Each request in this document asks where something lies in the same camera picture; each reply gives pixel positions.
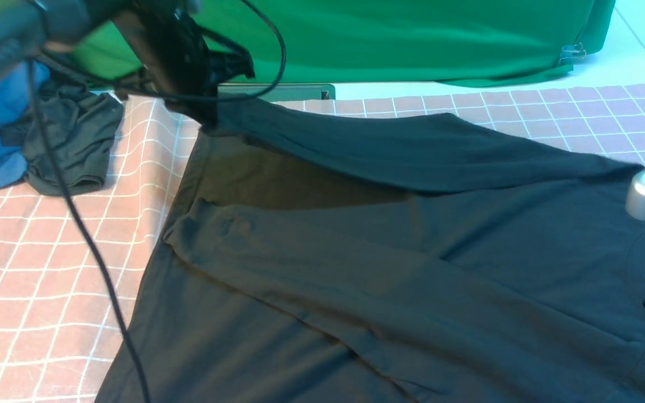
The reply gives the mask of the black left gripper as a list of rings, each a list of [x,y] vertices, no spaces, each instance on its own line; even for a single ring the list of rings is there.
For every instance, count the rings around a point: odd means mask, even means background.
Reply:
[[[192,1],[132,1],[113,18],[169,110],[205,127],[218,120],[218,87],[253,78],[249,51],[192,18]]]

